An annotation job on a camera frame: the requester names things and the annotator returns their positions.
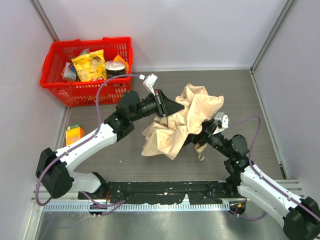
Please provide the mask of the beige and black umbrella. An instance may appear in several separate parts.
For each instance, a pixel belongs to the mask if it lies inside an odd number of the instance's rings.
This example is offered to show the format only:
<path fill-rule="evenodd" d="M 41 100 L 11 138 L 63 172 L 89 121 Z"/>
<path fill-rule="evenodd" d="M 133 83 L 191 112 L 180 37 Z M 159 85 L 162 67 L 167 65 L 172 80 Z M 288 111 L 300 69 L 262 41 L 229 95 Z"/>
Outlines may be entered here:
<path fill-rule="evenodd" d="M 141 155 L 165 155 L 174 160 L 190 134 L 198 135 L 202 123 L 210 120 L 224 104 L 224 97 L 209 95 L 205 86 L 187 84 L 175 101 L 184 106 L 168 117 L 155 117 L 142 132 L 145 144 Z"/>

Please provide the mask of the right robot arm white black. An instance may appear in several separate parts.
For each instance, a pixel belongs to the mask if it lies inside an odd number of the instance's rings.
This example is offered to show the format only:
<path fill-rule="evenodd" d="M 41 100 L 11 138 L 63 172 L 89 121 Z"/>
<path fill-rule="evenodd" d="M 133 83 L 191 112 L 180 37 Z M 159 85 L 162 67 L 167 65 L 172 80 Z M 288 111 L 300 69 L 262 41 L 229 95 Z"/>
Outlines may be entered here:
<path fill-rule="evenodd" d="M 271 216 L 289 240 L 320 238 L 320 208 L 311 197 L 302 198 L 265 174 L 251 159 L 251 148 L 240 134 L 227 139 L 222 131 L 228 121 L 212 119 L 202 123 L 202 130 L 192 142 L 196 147 L 211 146 L 227 157 L 226 182 L 233 193 L 252 201 Z"/>

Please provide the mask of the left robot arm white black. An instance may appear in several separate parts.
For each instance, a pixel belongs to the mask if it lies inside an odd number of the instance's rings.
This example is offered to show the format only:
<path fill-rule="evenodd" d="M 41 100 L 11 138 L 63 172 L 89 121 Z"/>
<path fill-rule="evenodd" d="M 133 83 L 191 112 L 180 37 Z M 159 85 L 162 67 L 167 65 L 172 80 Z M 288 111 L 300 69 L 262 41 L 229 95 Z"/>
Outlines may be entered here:
<path fill-rule="evenodd" d="M 66 147 L 55 151 L 49 147 L 43 150 L 35 175 L 51 199 L 58 199 L 68 192 L 103 198 L 108 190 L 107 182 L 96 172 L 75 172 L 78 165 L 126 137 L 134 130 L 135 121 L 153 114 L 168 117 L 183 109 L 182 104 L 167 98 L 160 89 L 145 99 L 140 99 L 136 91 L 125 92 L 115 112 L 94 131 Z"/>

